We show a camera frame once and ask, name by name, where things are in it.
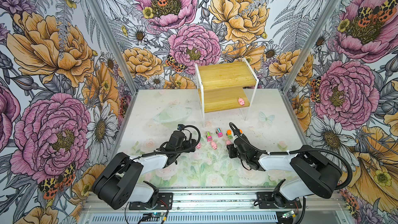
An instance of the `white arm casing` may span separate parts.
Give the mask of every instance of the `white arm casing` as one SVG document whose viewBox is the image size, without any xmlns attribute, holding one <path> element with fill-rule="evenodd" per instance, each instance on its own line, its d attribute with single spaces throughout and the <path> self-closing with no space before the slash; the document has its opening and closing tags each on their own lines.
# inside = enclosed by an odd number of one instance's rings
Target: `white arm casing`
<svg viewBox="0 0 398 224">
<path fill-rule="evenodd" d="M 272 169 L 280 169 L 280 170 L 287 170 L 294 172 L 295 170 L 290 165 L 290 162 L 292 158 L 296 156 L 297 154 L 292 154 L 292 155 L 262 154 L 258 162 L 261 165 L 261 167 L 263 167 L 266 171 Z M 284 181 L 280 187 L 280 192 L 289 201 L 292 201 L 297 197 L 314 194 L 298 175 L 290 180 Z"/>
<path fill-rule="evenodd" d="M 140 159 L 135 159 L 136 157 L 137 156 L 130 156 L 130 159 L 134 160 L 135 162 L 139 162 L 144 166 L 140 176 L 154 169 L 163 168 L 167 162 L 166 155 L 152 155 L 148 157 L 141 157 Z M 128 202 L 148 202 L 152 197 L 153 192 L 153 188 L 148 184 L 137 183 L 128 199 Z"/>
</svg>

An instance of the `metal vent grille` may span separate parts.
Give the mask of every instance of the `metal vent grille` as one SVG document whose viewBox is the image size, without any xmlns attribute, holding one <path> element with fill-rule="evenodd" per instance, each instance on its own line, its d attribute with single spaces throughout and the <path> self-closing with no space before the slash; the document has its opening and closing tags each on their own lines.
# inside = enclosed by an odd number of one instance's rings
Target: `metal vent grille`
<svg viewBox="0 0 398 224">
<path fill-rule="evenodd" d="M 127 213 L 129 224 L 137 224 L 142 214 Z M 157 218 L 144 221 L 145 224 L 158 223 Z M 218 213 L 170 213 L 165 224 L 206 224 L 206 223 L 275 223 L 275 212 L 218 212 Z M 94 214 L 91 224 L 126 224 L 124 214 Z"/>
</svg>

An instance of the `wooden shelf board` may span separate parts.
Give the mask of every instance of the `wooden shelf board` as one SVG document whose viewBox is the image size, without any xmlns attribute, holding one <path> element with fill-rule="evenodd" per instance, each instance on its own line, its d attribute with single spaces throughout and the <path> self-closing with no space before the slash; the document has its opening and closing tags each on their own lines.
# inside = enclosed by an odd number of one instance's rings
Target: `wooden shelf board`
<svg viewBox="0 0 398 224">
<path fill-rule="evenodd" d="M 202 103 L 200 89 L 198 89 L 198 92 L 200 102 Z M 205 91 L 204 94 L 205 112 L 216 112 L 250 106 L 250 102 L 241 87 L 228 87 L 216 91 Z M 245 100 L 244 106 L 238 103 L 238 98 Z"/>
<path fill-rule="evenodd" d="M 256 84 L 256 79 L 244 62 L 199 66 L 198 69 L 204 91 L 226 87 L 249 87 Z"/>
</svg>

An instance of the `white tabletop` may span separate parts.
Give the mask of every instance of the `white tabletop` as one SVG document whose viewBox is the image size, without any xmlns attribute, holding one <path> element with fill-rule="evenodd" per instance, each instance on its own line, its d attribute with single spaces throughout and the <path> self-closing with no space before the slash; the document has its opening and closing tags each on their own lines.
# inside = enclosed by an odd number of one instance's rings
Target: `white tabletop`
<svg viewBox="0 0 398 224">
<path fill-rule="evenodd" d="M 245 89 L 245 92 L 251 96 L 252 89 Z M 240 128 L 259 149 L 295 150 L 302 145 L 277 89 L 258 89 L 252 104 L 248 121 L 243 120 L 239 109 L 211 112 L 205 114 L 206 127 L 203 128 L 197 90 L 140 90 L 118 152 L 128 155 L 152 152 L 169 140 L 177 124 L 190 124 L 201 131 L 201 148 L 183 153 L 177 165 L 149 172 L 141 180 L 161 188 L 276 186 L 281 179 L 292 177 L 294 173 L 247 171 L 238 158 L 228 157 L 225 140 L 229 122 Z M 260 112 L 266 117 L 274 115 L 275 119 L 262 122 Z M 221 129 L 223 137 L 217 137 L 216 128 Z M 206 140 L 207 131 L 217 143 L 216 150 Z"/>
</svg>

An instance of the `wall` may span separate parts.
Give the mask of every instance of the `wall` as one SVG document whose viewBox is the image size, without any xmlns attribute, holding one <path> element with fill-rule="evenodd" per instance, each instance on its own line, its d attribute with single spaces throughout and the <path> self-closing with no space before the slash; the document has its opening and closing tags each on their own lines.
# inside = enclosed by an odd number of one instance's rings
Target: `wall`
<svg viewBox="0 0 398 224">
<path fill-rule="evenodd" d="M 131 93 L 85 1 L 0 8 L 1 222 L 76 223 Z"/>
<path fill-rule="evenodd" d="M 260 88 L 281 87 L 327 0 L 100 1 L 138 88 L 183 89 L 195 87 L 195 63 L 242 58 Z"/>
<path fill-rule="evenodd" d="M 341 193 L 356 223 L 398 223 L 396 8 L 397 0 L 338 2 L 313 43 L 309 82 L 299 74 L 287 90 L 310 145 L 351 164 L 353 179 Z M 345 167 L 326 156 L 344 181 Z"/>
</svg>

